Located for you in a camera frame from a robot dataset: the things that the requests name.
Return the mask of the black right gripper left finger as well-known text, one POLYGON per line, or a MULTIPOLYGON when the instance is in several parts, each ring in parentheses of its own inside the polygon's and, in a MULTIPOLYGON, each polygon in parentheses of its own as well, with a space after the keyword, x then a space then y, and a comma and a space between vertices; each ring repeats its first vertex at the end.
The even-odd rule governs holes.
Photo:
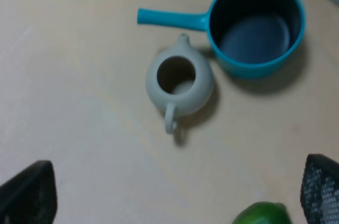
POLYGON ((58 209, 53 164, 38 160, 1 185, 1 223, 53 223, 58 209))

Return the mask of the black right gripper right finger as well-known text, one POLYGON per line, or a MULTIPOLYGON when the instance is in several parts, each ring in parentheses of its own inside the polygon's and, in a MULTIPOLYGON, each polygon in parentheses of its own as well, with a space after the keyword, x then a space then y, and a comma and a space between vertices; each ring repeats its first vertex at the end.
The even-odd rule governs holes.
POLYGON ((300 203, 308 223, 338 224, 338 163, 309 154, 302 178, 300 203))

